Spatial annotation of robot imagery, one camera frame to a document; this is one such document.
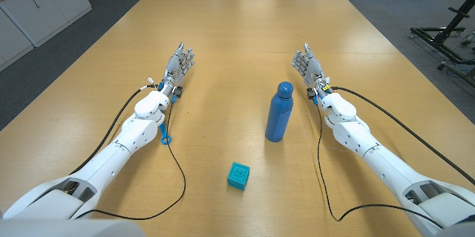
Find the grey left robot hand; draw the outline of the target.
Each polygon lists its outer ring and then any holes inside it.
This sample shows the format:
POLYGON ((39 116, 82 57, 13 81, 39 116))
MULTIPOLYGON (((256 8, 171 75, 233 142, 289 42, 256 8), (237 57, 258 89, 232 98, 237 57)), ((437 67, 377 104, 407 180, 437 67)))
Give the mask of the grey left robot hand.
POLYGON ((185 49, 185 44, 181 42, 168 61, 162 79, 164 86, 160 91, 167 97, 170 97, 172 91, 181 86, 185 75, 193 65, 194 53, 192 49, 185 49))

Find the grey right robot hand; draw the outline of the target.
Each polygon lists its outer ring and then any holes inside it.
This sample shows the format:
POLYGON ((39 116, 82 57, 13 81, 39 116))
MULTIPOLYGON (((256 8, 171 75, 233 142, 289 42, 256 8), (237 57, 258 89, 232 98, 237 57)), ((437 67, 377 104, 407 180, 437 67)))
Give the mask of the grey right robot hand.
POLYGON ((330 79, 325 76, 321 63, 315 57, 310 46, 305 42, 303 51, 296 51, 291 66, 303 77, 306 87, 323 98, 333 92, 330 79))

